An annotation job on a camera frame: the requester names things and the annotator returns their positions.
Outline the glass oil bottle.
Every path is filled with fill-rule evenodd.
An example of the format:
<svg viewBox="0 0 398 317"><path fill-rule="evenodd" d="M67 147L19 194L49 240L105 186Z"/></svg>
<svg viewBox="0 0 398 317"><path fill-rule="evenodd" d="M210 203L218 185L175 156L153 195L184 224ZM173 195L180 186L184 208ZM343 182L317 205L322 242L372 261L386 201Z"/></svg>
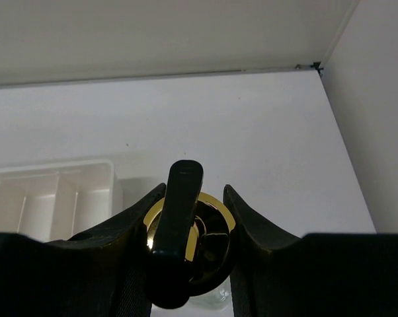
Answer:
<svg viewBox="0 0 398 317"><path fill-rule="evenodd" d="M199 162L176 161L164 197L143 218L145 293L159 308L177 309L217 289L234 268L237 222L219 199L202 191L203 178Z"/></svg>

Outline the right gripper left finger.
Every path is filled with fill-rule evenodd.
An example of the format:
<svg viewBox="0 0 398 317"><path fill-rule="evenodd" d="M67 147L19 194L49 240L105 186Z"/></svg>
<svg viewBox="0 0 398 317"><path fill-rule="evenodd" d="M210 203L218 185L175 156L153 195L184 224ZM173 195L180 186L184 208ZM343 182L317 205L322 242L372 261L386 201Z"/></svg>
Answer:
<svg viewBox="0 0 398 317"><path fill-rule="evenodd" d="M143 219L165 189L68 240L0 232L0 316L149 316Z"/></svg>

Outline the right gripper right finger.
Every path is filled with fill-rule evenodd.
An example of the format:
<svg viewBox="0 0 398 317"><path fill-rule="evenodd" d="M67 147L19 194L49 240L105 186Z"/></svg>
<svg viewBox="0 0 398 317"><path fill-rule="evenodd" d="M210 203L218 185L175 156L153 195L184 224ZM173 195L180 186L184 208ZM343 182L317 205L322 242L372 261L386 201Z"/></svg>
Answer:
<svg viewBox="0 0 398 317"><path fill-rule="evenodd" d="M231 186L223 202L239 231L234 315L398 316L398 234L296 237Z"/></svg>

